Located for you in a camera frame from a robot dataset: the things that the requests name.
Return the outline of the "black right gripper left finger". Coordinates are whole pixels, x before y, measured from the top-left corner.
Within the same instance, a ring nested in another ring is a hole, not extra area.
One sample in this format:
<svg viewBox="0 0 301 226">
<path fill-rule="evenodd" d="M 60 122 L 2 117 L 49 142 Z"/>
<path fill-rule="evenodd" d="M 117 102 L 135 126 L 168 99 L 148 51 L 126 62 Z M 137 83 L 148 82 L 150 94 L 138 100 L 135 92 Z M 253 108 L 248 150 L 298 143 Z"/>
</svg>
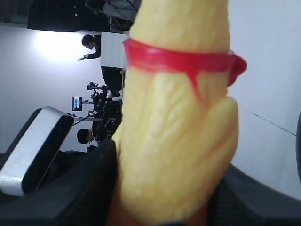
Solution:
<svg viewBox="0 0 301 226">
<path fill-rule="evenodd" d="M 2 226 L 104 226 L 117 178 L 116 147 L 97 150 L 41 189 L 0 206 Z"/>
</svg>

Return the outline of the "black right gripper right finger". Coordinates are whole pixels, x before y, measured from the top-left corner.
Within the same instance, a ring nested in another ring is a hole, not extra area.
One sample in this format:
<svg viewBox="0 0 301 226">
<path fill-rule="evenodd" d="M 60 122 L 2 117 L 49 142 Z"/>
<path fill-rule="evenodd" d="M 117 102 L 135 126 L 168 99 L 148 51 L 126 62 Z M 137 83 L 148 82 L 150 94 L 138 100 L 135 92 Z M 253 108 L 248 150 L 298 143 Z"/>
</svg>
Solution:
<svg viewBox="0 0 301 226">
<path fill-rule="evenodd" d="M 230 165 L 208 205 L 209 226 L 301 226 L 301 202 Z"/>
</svg>

